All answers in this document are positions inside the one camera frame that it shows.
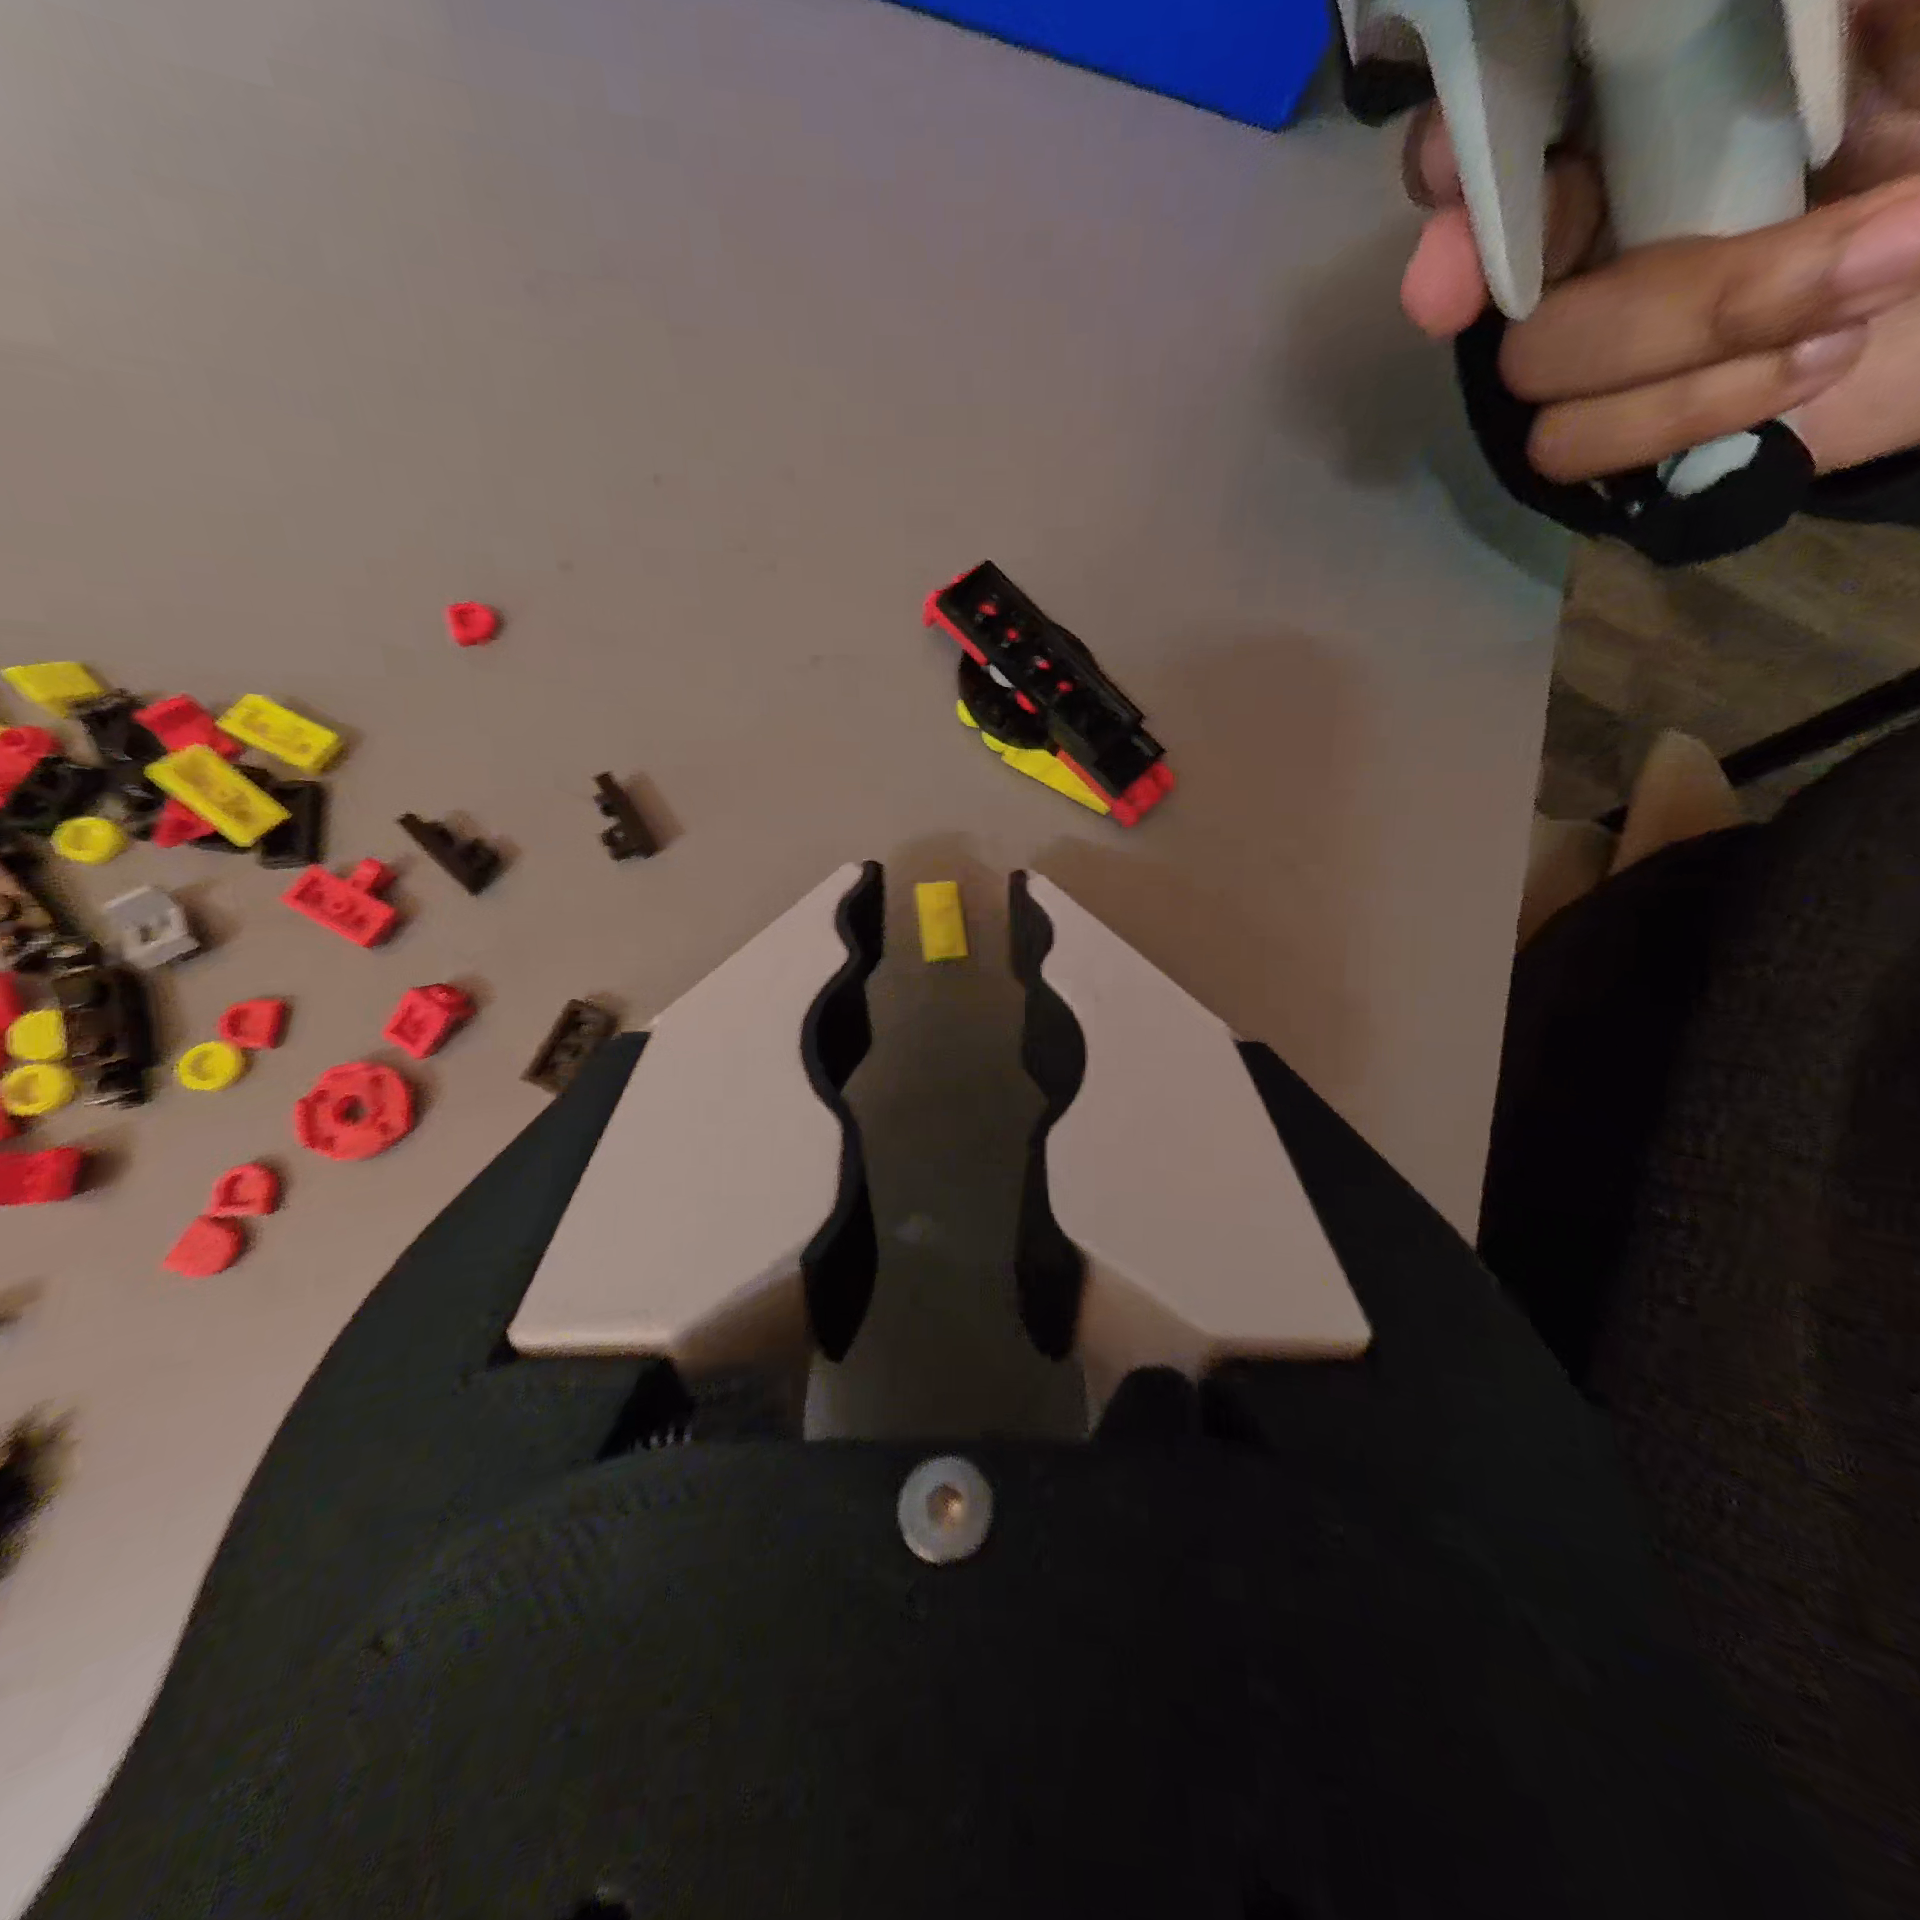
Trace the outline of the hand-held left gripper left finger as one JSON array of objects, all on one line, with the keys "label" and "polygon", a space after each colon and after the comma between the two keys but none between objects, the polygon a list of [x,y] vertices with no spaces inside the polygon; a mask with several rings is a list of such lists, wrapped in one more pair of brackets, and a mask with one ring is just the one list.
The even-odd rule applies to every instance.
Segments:
[{"label": "hand-held left gripper left finger", "polygon": [[882,864],[844,864],[647,1024],[516,1356],[660,1360],[690,1393],[738,1384],[802,1421],[814,1361],[849,1353],[874,1301],[849,1079],[882,939]]}]

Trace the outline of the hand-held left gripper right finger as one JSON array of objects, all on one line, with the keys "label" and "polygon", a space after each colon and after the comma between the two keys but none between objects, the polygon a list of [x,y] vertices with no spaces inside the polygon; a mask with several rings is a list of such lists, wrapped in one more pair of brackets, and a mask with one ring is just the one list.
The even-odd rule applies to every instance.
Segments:
[{"label": "hand-held left gripper right finger", "polygon": [[1019,871],[1025,1329],[1087,1393],[1137,1372],[1356,1360],[1374,1327],[1238,1032],[1062,885]]}]

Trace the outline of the black yellow red lego model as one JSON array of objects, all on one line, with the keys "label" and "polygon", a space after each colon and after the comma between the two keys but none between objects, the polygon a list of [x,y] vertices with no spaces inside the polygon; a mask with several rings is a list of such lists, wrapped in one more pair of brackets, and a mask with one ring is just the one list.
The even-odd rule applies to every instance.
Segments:
[{"label": "black yellow red lego model", "polygon": [[980,561],[929,593],[923,623],[961,654],[955,715],[1011,773],[1120,827],[1172,788],[1166,750],[1092,651]]}]

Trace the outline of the pile of lego pieces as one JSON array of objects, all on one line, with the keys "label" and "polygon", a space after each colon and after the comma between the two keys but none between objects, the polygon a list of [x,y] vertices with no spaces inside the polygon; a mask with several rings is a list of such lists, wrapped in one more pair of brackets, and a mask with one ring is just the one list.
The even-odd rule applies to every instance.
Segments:
[{"label": "pile of lego pieces", "polygon": [[417,952],[417,859],[331,843],[345,731],[4,668],[4,1564],[86,1467],[97,1397],[175,1291],[257,1243],[295,1103],[372,1060]]}]

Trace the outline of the long black lego plate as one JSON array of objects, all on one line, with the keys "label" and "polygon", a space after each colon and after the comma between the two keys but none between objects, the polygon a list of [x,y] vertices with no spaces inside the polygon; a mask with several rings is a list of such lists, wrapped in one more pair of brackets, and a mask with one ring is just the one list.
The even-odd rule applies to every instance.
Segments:
[{"label": "long black lego plate", "polygon": [[521,1069],[521,1083],[548,1096],[563,1094],[618,1029],[619,1015],[600,998],[567,998]]}]

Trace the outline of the red square lego plate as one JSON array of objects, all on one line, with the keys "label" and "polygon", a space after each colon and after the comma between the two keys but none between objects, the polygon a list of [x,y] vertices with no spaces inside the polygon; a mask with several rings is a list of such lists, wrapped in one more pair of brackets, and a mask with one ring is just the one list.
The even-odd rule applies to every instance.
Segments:
[{"label": "red square lego plate", "polygon": [[423,983],[403,992],[383,1040],[417,1063],[441,1051],[475,1015],[473,996],[454,983]]}]

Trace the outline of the red round lego plate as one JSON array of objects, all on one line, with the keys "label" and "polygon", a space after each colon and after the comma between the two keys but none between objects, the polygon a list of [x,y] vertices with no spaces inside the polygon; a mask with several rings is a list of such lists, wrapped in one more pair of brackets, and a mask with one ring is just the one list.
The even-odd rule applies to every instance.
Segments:
[{"label": "red round lego plate", "polygon": [[386,1063],[337,1063],[295,1102],[297,1142],[335,1163],[377,1158],[414,1127],[417,1089]]}]

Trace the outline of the person's right hand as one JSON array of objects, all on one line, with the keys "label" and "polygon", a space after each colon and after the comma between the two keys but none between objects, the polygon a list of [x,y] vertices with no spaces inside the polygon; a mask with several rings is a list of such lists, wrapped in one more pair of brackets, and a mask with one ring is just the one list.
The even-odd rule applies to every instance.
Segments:
[{"label": "person's right hand", "polygon": [[1620,249],[1600,173],[1547,168],[1545,291],[1505,334],[1528,463],[1584,484],[1798,421],[1818,473],[1918,444],[1918,4],[1855,7],[1851,119],[1804,217]]}]

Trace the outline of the person's black sweater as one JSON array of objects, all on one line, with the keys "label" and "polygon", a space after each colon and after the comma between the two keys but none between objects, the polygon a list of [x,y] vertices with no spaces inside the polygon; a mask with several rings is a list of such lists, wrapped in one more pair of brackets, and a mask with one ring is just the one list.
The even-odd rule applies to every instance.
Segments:
[{"label": "person's black sweater", "polygon": [[1916,727],[1518,949],[1480,1259],[1850,1915],[1918,1909],[1916,1157]]}]

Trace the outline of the blue plastic bin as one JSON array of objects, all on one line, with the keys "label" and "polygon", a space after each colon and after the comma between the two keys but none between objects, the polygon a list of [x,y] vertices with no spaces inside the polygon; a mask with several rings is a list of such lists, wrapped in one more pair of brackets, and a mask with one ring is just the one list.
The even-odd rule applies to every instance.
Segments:
[{"label": "blue plastic bin", "polygon": [[1262,133],[1294,121],[1336,38],[1331,1],[910,1],[907,8]]}]

